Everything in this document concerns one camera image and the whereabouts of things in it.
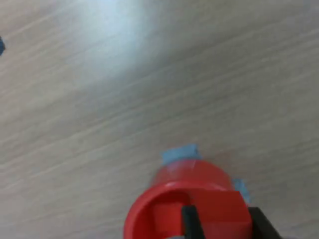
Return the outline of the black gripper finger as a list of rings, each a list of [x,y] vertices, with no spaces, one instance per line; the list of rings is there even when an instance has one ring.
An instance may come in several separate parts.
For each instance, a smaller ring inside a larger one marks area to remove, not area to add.
[[[194,205],[184,206],[181,209],[186,239],[205,239],[197,209]]]
[[[283,239],[258,207],[248,208],[252,219],[252,239]]]

